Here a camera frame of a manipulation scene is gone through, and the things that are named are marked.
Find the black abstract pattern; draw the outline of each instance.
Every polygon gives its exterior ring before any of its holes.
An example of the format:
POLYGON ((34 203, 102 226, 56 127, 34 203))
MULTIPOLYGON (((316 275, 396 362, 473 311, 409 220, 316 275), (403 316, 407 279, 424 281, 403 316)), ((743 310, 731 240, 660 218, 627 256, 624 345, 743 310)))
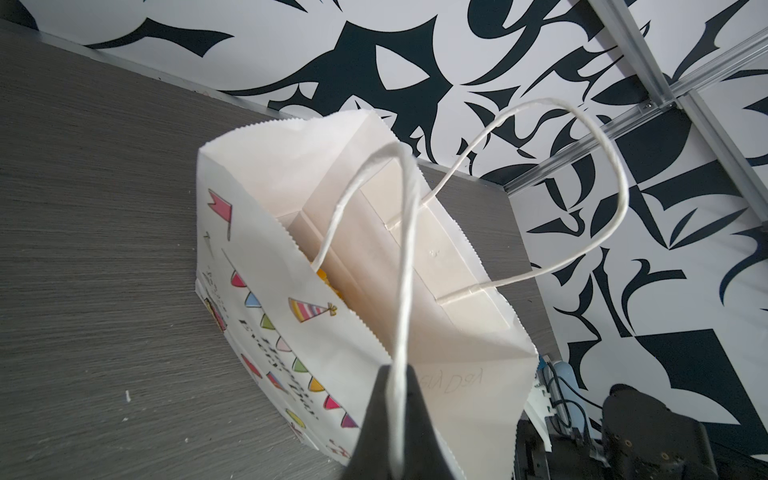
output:
MULTIPOLYGON (((12 8, 18 23, 53 28, 55 35, 89 48, 114 49, 115 55, 140 63, 146 55, 143 39, 168 41, 175 45, 168 51, 178 47, 178 55, 164 64, 168 73, 198 74, 208 79, 203 82, 208 87, 277 110, 328 115, 376 109, 414 155, 441 164, 452 163, 509 105, 561 97, 606 124, 648 99, 587 0, 418 5, 393 0, 388 9, 371 5, 368 16, 347 1, 258 0, 244 2, 238 12, 214 6, 202 13, 201 8, 183 21, 163 2, 124 3, 121 8, 132 20, 110 18, 117 15, 112 11, 103 15, 114 25, 101 29, 109 36, 87 31, 81 20, 85 12, 60 15, 50 3, 36 0, 15 2, 12 8), (308 25, 322 28, 305 31, 308 25), (254 40, 261 38, 255 31, 272 27, 280 32, 274 45, 254 40), (446 54, 446 45, 455 51, 446 54), (279 53, 256 55, 270 50, 279 53), (260 64, 254 58, 269 60, 260 64), (415 72, 410 81, 408 71, 415 72)), ((676 50, 669 57, 674 64, 663 67, 670 82, 756 33, 745 29, 743 37, 734 38, 739 29, 733 27, 744 21, 744 12, 754 12, 757 0, 703 0, 689 21, 678 23, 660 18, 669 14, 663 2, 653 4, 659 19, 641 14, 652 2, 627 0, 627 5, 659 59, 659 43, 652 41, 676 39, 661 42, 661 48, 676 50), (684 51, 677 39, 686 45, 684 51)), ((78 4, 103 8, 98 0, 78 4)), ((157 68, 151 55, 146 59, 157 68)), ((768 80, 768 63, 751 65, 718 87, 741 91, 739 82, 756 79, 768 80)), ((768 117, 764 91, 737 110, 745 118, 768 117)), ((723 120, 726 128, 736 129, 734 137, 747 123, 732 126, 723 120)), ((559 108, 525 112, 494 129, 463 168, 506 184, 583 135, 559 108)), ((737 366, 746 360, 725 337, 737 331, 748 343, 758 337, 750 334, 758 316, 764 324, 768 238, 684 112, 670 110, 616 144, 631 180, 627 219, 602 248, 539 279, 563 357, 589 399, 590 422, 599 431, 599 407, 613 382, 645 385, 646 393, 677 412, 702 415, 712 440, 746 454, 766 454, 768 434, 760 414, 768 412, 758 412, 750 393, 768 392, 740 377, 737 366), (654 382, 647 382, 653 375, 654 382), (737 424, 727 422, 729 415, 737 424)), ((758 154, 752 146, 740 145, 768 182, 768 143, 758 154)), ((604 157, 592 152, 514 198, 533 267, 560 260, 604 228, 617 205, 615 180, 606 172, 604 157)), ((759 367, 768 369, 764 357, 759 367)))

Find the black and white wall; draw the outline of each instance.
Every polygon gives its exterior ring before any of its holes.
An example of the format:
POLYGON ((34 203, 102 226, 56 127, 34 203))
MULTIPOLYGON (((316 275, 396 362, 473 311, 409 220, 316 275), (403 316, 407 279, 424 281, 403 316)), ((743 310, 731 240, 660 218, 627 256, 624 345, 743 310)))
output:
MULTIPOLYGON (((768 27, 768 0, 627 3, 670 81, 768 27)), ((554 96, 607 123, 647 99, 587 0, 21 4, 41 31, 286 113, 376 109, 415 154, 445 165, 510 104, 554 96)), ((704 92, 756 169, 768 154, 766 68, 704 92)), ((586 133, 563 110, 528 111, 462 169, 503 184, 586 133)), ((627 219, 602 248, 538 278, 561 353, 596 405, 627 383, 768 460, 766 234, 684 112, 617 144, 627 219)), ((587 243, 614 212, 614 185, 593 152, 515 195, 531 261, 587 243)), ((599 408, 588 413, 599 425, 599 408)))

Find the paper bag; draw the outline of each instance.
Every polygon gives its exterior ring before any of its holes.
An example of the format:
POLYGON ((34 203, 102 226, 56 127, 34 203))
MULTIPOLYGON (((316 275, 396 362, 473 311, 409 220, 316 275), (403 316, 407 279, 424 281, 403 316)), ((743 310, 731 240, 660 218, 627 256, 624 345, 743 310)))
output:
MULTIPOLYGON (((344 111, 239 128, 198 156, 197 292, 296 436, 343 464, 390 362, 396 161, 347 205, 322 266, 329 284, 310 261, 349 179, 392 141, 374 112, 344 111)), ((437 304, 488 275, 436 199, 419 212, 415 272, 409 362, 446 461, 456 478, 509 478, 536 349, 495 289, 437 304)))

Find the gray wood grain surface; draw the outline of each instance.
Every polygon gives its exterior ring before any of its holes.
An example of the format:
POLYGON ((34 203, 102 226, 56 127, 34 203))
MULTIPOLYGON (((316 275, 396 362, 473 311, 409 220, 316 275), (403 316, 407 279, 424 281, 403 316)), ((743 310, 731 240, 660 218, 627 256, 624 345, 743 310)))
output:
MULTIPOLYGON (((194 294, 197 149, 264 117, 2 30, 0 65, 0 478, 338 478, 194 294)), ((503 191, 440 199, 492 278, 530 268, 503 191)))

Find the bag handle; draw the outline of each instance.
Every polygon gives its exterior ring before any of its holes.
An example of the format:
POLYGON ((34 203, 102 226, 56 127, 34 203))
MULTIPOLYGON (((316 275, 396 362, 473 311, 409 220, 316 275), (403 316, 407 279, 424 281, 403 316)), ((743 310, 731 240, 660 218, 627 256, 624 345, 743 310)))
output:
MULTIPOLYGON (((616 229, 619 227, 619 224, 624 219, 624 216, 627 214, 627 208, 629 206, 629 186, 627 185, 627 175, 624 173, 624 168, 621 166, 621 160, 619 159, 619 154, 616 151, 616 147, 611 143, 607 135, 600 129, 600 127, 598 127, 597 123, 589 118, 587 114, 584 113, 584 111, 574 107, 564 100, 560 100, 559 98, 539 98, 537 100, 526 101, 525 103, 516 105, 514 107, 509 107, 506 110, 500 112, 498 116, 490 124, 488 124, 488 126, 483 131, 481 131, 480 134, 467 146, 467 148, 464 149, 464 152, 459 155, 459 157, 456 159, 456 162, 451 167, 451 170, 445 174, 442 180, 440 180, 440 183, 438 183, 432 191, 430 191, 424 196, 424 198, 422 198, 419 208, 423 207, 427 202, 437 196, 437 193, 445 186, 449 178, 458 170, 458 167, 462 164, 464 159, 467 158, 467 155, 469 155, 469 152, 472 151, 472 148, 475 148, 481 141, 485 139, 487 135, 493 132, 496 127, 503 124, 512 115, 515 115, 523 110, 527 110, 534 105, 554 105, 556 107, 564 108, 570 111, 576 118, 578 118, 578 120, 584 124, 587 129, 589 129, 589 131, 594 135, 595 140, 598 141, 598 144, 605 151, 608 158, 608 163, 611 164, 616 174, 616 181, 619 187, 616 213, 599 235, 597 235, 586 247, 570 255, 568 258, 557 263, 553 263, 550 266, 540 268, 539 270, 532 270, 521 275, 510 276, 509 278, 494 280, 492 282, 476 283, 475 285, 467 286, 461 290, 456 290, 455 292, 441 296, 436 300, 437 303, 441 306, 455 302, 457 300, 461 300, 467 296, 471 296, 472 294, 481 292, 483 290, 489 290, 491 288, 509 285, 510 283, 521 282, 522 280, 544 275, 545 273, 550 273, 554 270, 562 268, 563 266, 568 265, 570 262, 588 253, 603 243, 605 240, 607 240, 608 237, 610 237, 616 231, 616 229)), ((399 224, 400 216, 395 216, 389 222, 387 222, 386 227, 388 230, 391 230, 399 224)))
POLYGON ((416 159, 407 146, 399 142, 384 145, 363 162, 336 203, 328 233, 312 262, 317 272, 328 254, 331 240, 336 234, 344 209, 352 195, 378 173, 382 164, 396 158, 402 168, 402 239, 400 271, 397 290, 397 323, 395 342, 392 347, 392 367, 386 383, 386 411, 389 423, 389 470, 393 478, 401 478, 405 471, 406 396, 408 392, 406 372, 408 368, 408 333, 413 303, 413 257, 416 243, 416 215, 419 212, 419 180, 421 174, 416 159))

